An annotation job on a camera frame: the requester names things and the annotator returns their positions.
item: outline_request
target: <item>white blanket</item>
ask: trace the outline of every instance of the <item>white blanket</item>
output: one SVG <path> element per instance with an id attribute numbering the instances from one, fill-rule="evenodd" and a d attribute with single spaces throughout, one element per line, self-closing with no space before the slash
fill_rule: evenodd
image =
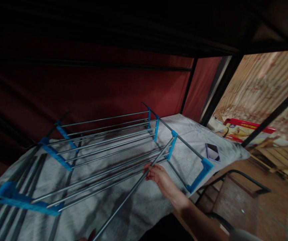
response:
<path id="1" fill-rule="evenodd" d="M 239 144 L 225 140 L 224 138 L 216 135 L 212 131 L 184 117 L 183 115 L 177 114 L 169 117 L 164 117 L 163 120 L 204 157 L 206 157 L 206 143 L 214 144 L 218 147 L 222 162 L 212 162 L 214 164 L 214 168 L 204 178 L 204 180 L 200 183 L 199 186 L 203 185 L 215 172 L 221 170 L 225 166 L 231 164 L 236 160 L 247 159 L 249 157 L 249 153 Z M 118 135 L 124 135 L 127 133 L 128 131 L 123 131 L 119 134 L 115 133 L 109 136 L 98 138 L 96 139 L 96 142 L 106 140 L 108 138 L 112 138 Z M 132 138 L 128 138 L 127 140 L 137 139 L 145 135 L 149 135 L 148 132 L 136 135 Z M 165 144 L 171 139 L 171 137 L 172 135 L 170 130 L 160 122 L 158 130 L 159 146 L 165 146 Z M 136 142 L 136 144 L 148 140 L 149 139 L 147 138 L 142 141 Z M 125 139 L 115 141 L 109 144 L 102 144 L 95 147 L 82 149 L 79 152 L 79 155 L 87 154 L 91 151 L 100 150 L 123 142 L 125 142 Z M 82 145 L 88 143 L 91 142 L 83 141 Z M 79 159 L 77 160 L 77 164 L 107 155 L 109 153 L 116 152 L 132 145 L 134 144 L 128 144 L 90 157 Z M 53 147 L 58 151 L 70 149 L 70 146 L 68 144 L 56 145 Z M 121 152 L 117 155 L 76 168 L 73 171 L 70 183 L 77 182 L 92 174 L 105 170 L 113 164 L 131 160 L 134 157 L 141 156 L 145 153 L 151 152 L 151 150 L 157 149 L 157 145 L 154 142 L 151 142 L 133 148 L 130 151 Z M 20 158 L 20 160 L 14 163 L 7 170 L 7 172 L 0 178 L 0 185 L 7 181 L 8 177 L 13 173 L 13 171 L 17 168 L 18 164 L 24 159 L 25 156 L 29 154 L 30 151 L 25 153 Z M 45 151 L 40 150 L 36 155 L 40 156 L 44 152 Z M 73 155 L 74 152 L 70 152 L 64 154 L 63 156 L 65 158 L 72 158 Z M 175 166 L 177 171 L 181 174 L 184 181 L 190 185 L 203 168 L 200 161 L 200 158 L 198 158 L 191 150 L 189 150 L 186 145 L 184 145 L 179 139 L 177 139 L 171 157 L 171 162 Z M 181 181 L 177 178 L 176 174 L 170 168 L 169 164 L 165 162 L 162 165 L 167 170 L 175 184 L 189 196 L 189 193 L 186 191 Z M 67 176 L 68 172 L 66 171 L 66 169 L 48 155 L 33 197 L 38 197 L 61 187 L 64 187 Z M 107 189 L 85 201 L 78 203 L 71 208 L 68 208 L 67 210 L 64 210 L 60 217 L 60 222 L 58 225 L 55 240 L 72 241 L 77 240 L 81 237 L 87 238 L 94 228 L 99 230 L 100 227 L 107 220 L 107 218 L 111 215 L 111 213 L 123 201 L 125 196 L 128 194 L 136 181 L 140 178 L 140 176 L 141 174 L 134 176 L 110 189 Z M 77 189 L 85 187 L 86 184 L 93 182 L 95 181 L 92 180 L 81 186 L 70 189 L 68 194 L 73 193 Z M 91 191 L 94 191 L 94 189 L 87 191 L 82 195 L 88 194 Z M 45 201 L 55 201 L 60 197 L 61 194 L 47 198 L 45 199 Z M 131 196 L 131 198 L 128 199 L 123 208 L 118 212 L 117 216 L 105 230 L 100 240 L 138 240 L 145 233 L 145 231 L 153 227 L 159 219 L 161 219 L 163 216 L 167 215 L 171 211 L 172 207 L 170 205 L 170 202 L 162 196 L 157 185 L 152 181 L 144 181 L 135 191 L 135 193 Z M 47 216 L 38 212 L 28 211 L 23 226 L 21 228 L 19 240 L 48 240 L 53 221 L 53 216 Z"/>

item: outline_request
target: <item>smartphone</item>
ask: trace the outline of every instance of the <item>smartphone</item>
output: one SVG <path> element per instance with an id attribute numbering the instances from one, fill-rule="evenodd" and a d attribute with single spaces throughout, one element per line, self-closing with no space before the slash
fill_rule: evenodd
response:
<path id="1" fill-rule="evenodd" d="M 206 154 L 208 159 L 219 163 L 221 162 L 217 146 L 206 143 Z"/>

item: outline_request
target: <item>wooden floor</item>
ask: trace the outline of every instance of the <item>wooden floor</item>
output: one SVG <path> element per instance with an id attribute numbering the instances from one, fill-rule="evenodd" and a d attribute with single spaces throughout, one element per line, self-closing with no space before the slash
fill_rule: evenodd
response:
<path id="1" fill-rule="evenodd" d="M 212 177 L 208 183 L 231 169 L 244 172 L 272 190 L 271 193 L 260 196 L 257 207 L 256 235 L 262 240 L 288 241 L 288 182 L 276 173 L 263 169 L 256 161 L 248 159 L 232 163 Z M 248 180 L 239 176 L 235 177 L 250 189 L 258 189 Z M 207 205 L 211 203 L 203 203 L 206 209 L 209 208 Z"/>

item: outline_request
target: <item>blue plastic bracket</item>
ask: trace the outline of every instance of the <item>blue plastic bracket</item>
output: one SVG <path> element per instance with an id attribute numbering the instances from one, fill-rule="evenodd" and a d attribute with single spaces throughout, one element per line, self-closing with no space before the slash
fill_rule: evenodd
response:
<path id="1" fill-rule="evenodd" d="M 177 139 L 177 133 L 175 130 L 172 130 L 172 136 L 175 137 L 174 140 L 172 141 L 172 144 L 171 144 L 171 147 L 170 149 L 168 150 L 169 154 L 167 155 L 167 161 L 169 162 L 170 159 L 171 159 L 171 155 L 172 155 L 172 152 L 173 152 L 173 149 L 174 149 L 174 146 L 175 146 L 175 142 L 176 142 L 176 139 Z"/>
<path id="2" fill-rule="evenodd" d="M 198 187 L 198 185 L 201 183 L 201 181 L 205 178 L 205 176 L 212 170 L 214 165 L 210 163 L 210 161 L 206 158 L 202 159 L 202 164 L 203 164 L 203 170 L 199 173 L 199 175 L 196 177 L 192 185 L 186 185 L 186 189 L 190 192 L 193 193 L 194 190 Z"/>
<path id="3" fill-rule="evenodd" d="M 154 136 L 154 141 L 157 141 L 157 132 L 158 132 L 158 125 L 160 124 L 160 118 L 158 115 L 155 115 L 155 118 L 157 119 L 156 121 L 156 129 L 155 129 L 155 136 Z"/>
<path id="4" fill-rule="evenodd" d="M 16 185 L 16 182 L 5 182 L 0 187 L 0 203 L 22 209 L 33 210 L 52 216 L 57 216 L 60 214 L 59 210 L 63 207 L 63 203 L 50 208 L 46 208 L 48 203 L 45 202 L 31 204 L 30 202 L 33 200 L 33 198 L 20 194 L 16 190 Z"/>
<path id="5" fill-rule="evenodd" d="M 147 121 L 151 121 L 151 108 L 148 107 L 147 110 L 148 110 L 148 120 L 147 120 Z M 148 128 L 148 129 L 151 128 L 151 123 L 148 123 L 148 124 L 147 124 L 147 128 Z"/>
<path id="6" fill-rule="evenodd" d="M 49 143 L 48 137 L 43 137 L 39 143 L 43 144 L 42 148 L 47 151 L 47 153 L 51 155 L 54 159 L 56 159 L 63 167 L 65 167 L 69 171 L 73 170 L 71 168 L 71 165 L 65 162 L 65 158 L 63 158 L 61 155 L 57 155 L 58 152 L 53 147 L 47 145 Z"/>
<path id="7" fill-rule="evenodd" d="M 66 131 L 63 129 L 63 127 L 61 127 L 61 122 L 57 121 L 56 122 L 56 128 L 57 130 L 61 133 L 61 135 L 65 138 L 65 139 L 70 139 L 70 137 L 67 135 Z M 77 148 L 77 146 L 72 142 L 68 142 L 70 144 L 70 146 L 74 149 Z"/>

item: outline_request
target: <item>purple phone case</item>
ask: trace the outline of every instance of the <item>purple phone case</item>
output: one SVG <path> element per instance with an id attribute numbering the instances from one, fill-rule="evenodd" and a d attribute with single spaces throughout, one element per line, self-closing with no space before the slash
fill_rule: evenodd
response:
<path id="1" fill-rule="evenodd" d="M 210 160 L 212 160 L 212 161 L 215 161 L 215 162 L 221 163 L 220 153 L 218 153 L 218 154 L 219 154 L 219 160 L 218 160 L 218 161 L 213 160 L 212 158 L 209 157 L 209 155 L 208 155 L 208 150 L 207 150 L 207 145 L 208 145 L 208 143 L 205 144 L 207 158 L 210 159 Z"/>

